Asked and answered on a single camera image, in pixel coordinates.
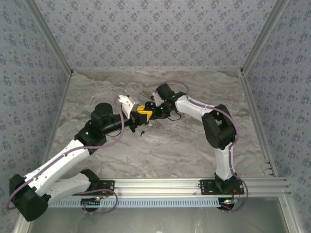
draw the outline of enclosure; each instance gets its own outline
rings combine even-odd
[[[309,1],[3,0],[0,5],[1,232],[311,232]],[[5,209],[10,178],[54,157],[97,104],[110,103],[114,113],[118,95],[144,104],[167,80],[186,83],[197,101],[224,104],[237,123],[234,168],[249,186],[243,210],[222,214],[211,204],[217,195],[201,194],[200,180],[214,177],[214,150],[202,122],[175,113],[135,133],[126,129],[116,145],[61,177],[89,168],[114,180],[120,203],[131,204],[93,216],[75,204],[81,197],[71,196],[33,222]],[[170,87],[185,91],[180,84]],[[194,202],[141,204],[164,199]]]

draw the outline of wall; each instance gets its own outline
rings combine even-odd
[[[241,67],[274,0],[36,0],[73,69]]]
[[[311,232],[311,2],[293,0],[250,68],[262,124],[280,176],[291,179]]]
[[[35,169],[67,81],[22,0],[0,1],[0,232],[17,211],[4,209],[9,179]]]

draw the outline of gray marble surface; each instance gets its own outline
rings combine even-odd
[[[260,151],[237,73],[218,71],[80,71],[70,81],[61,120],[49,158],[57,154],[90,119],[101,102],[113,105],[117,95],[136,96],[141,103],[165,80],[176,79],[189,85],[190,95],[201,102],[227,106],[241,137],[234,147],[234,166],[239,176],[264,176]],[[170,85],[184,90],[179,84]],[[107,137],[108,142],[115,140]],[[153,120],[149,125],[129,129],[119,143],[98,150],[64,177],[90,168],[99,177],[212,177],[216,169],[213,148],[208,144],[202,123],[182,115],[179,121]]]

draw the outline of floral wallpaper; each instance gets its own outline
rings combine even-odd
[[[292,0],[247,75],[280,176],[311,232],[311,2]]]
[[[22,0],[0,9],[0,232],[9,233],[9,179],[41,162],[68,76]]]
[[[35,0],[73,69],[241,67],[275,0]]]

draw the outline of robotic arm link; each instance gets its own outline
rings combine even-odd
[[[119,96],[119,114],[113,114],[109,103],[100,103],[91,113],[91,119],[75,135],[74,139],[41,167],[21,177],[15,175],[10,179],[10,199],[27,221],[41,216],[52,204],[73,194],[99,189],[99,178],[89,169],[78,175],[57,182],[70,168],[93,154],[97,149],[117,143],[124,127],[129,127],[134,133],[138,126],[149,120],[165,119],[172,111],[188,114],[201,121],[207,141],[214,147],[216,155],[215,184],[221,193],[232,190],[232,181],[236,180],[233,161],[230,153],[236,140],[236,127],[227,108],[205,105],[188,96],[188,93],[173,92],[167,83],[160,85],[145,105],[140,105],[138,99],[131,96]],[[118,139],[107,142],[106,135],[120,130]]]

